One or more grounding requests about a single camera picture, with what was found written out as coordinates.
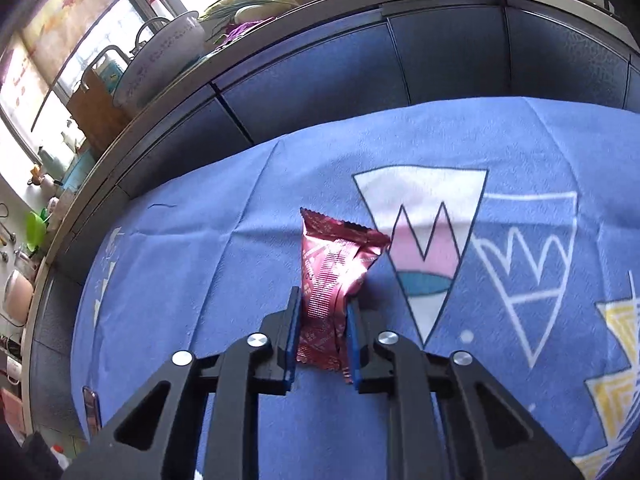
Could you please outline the wooden cutting board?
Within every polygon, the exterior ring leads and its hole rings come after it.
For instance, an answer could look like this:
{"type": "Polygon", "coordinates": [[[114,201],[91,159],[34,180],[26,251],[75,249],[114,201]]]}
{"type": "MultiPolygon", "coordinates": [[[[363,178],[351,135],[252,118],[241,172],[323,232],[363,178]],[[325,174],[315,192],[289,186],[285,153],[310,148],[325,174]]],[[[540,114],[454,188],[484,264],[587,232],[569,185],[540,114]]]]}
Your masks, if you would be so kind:
{"type": "Polygon", "coordinates": [[[131,122],[130,116],[114,105],[104,82],[91,68],[82,74],[66,108],[96,156],[102,156],[131,122]]]}

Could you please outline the green plastic cup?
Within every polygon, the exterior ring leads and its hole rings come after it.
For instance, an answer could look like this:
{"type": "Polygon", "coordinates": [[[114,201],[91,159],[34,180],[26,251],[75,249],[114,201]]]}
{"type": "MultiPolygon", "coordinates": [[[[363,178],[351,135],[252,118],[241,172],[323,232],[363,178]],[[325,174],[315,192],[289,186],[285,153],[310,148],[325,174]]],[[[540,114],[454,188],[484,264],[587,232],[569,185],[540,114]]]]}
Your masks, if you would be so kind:
{"type": "Polygon", "coordinates": [[[26,217],[25,234],[26,247],[30,252],[38,249],[46,237],[47,222],[33,211],[29,211],[26,217]]]}

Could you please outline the green onions and vegetables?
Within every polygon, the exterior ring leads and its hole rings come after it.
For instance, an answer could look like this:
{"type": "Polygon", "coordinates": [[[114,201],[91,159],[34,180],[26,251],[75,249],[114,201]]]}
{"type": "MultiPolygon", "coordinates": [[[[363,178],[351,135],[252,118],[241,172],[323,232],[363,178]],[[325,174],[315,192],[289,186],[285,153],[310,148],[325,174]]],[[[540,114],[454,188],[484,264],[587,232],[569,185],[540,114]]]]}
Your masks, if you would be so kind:
{"type": "Polygon", "coordinates": [[[233,41],[262,22],[268,22],[299,6],[299,0],[218,0],[198,21],[216,46],[233,41]]]}

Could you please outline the maroon foil snack wrapper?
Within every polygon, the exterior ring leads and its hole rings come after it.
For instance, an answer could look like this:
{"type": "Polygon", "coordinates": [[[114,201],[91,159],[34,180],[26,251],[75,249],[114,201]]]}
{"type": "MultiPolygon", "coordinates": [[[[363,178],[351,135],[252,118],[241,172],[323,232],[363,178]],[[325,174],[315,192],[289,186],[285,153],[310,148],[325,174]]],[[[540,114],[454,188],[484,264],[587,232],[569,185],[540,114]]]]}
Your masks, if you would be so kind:
{"type": "Polygon", "coordinates": [[[303,312],[297,361],[341,372],[350,382],[347,304],[390,237],[376,229],[303,208],[303,312]]]}

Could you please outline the pink rice cooker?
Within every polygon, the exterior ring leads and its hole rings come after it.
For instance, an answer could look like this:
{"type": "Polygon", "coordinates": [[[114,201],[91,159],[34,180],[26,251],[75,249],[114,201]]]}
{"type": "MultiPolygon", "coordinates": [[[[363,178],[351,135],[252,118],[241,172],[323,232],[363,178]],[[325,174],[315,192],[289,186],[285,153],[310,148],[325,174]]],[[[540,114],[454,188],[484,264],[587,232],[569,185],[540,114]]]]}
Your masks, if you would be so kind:
{"type": "Polygon", "coordinates": [[[19,270],[13,270],[4,286],[2,309],[15,326],[22,327],[26,324],[33,294],[34,286],[29,279],[19,270]]]}

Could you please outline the blue patterned tablecloth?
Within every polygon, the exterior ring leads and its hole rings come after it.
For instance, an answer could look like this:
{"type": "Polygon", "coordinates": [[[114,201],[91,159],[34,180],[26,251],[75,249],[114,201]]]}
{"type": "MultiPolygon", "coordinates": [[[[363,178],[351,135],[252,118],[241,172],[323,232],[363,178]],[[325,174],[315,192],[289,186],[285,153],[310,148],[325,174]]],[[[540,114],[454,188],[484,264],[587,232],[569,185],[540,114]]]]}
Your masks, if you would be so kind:
{"type": "Polygon", "coordinates": [[[423,103],[281,136],[134,200],[82,292],[73,398],[112,417],[172,352],[254,330],[294,285],[480,359],[588,479],[639,474],[639,117],[423,103]]]}

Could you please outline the dark blue kitchen cabinets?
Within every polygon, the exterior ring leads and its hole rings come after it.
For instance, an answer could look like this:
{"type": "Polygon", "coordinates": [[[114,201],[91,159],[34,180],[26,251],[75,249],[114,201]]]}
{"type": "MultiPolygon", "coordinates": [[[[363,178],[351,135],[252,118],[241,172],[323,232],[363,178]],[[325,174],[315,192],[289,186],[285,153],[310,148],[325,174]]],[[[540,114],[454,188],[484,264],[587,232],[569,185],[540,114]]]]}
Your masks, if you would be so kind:
{"type": "Polygon", "coordinates": [[[582,0],[319,0],[207,55],[105,151],[40,264],[22,344],[27,430],[81,433],[70,393],[75,315],[130,200],[324,122],[508,94],[638,110],[638,12],[582,0]]]}

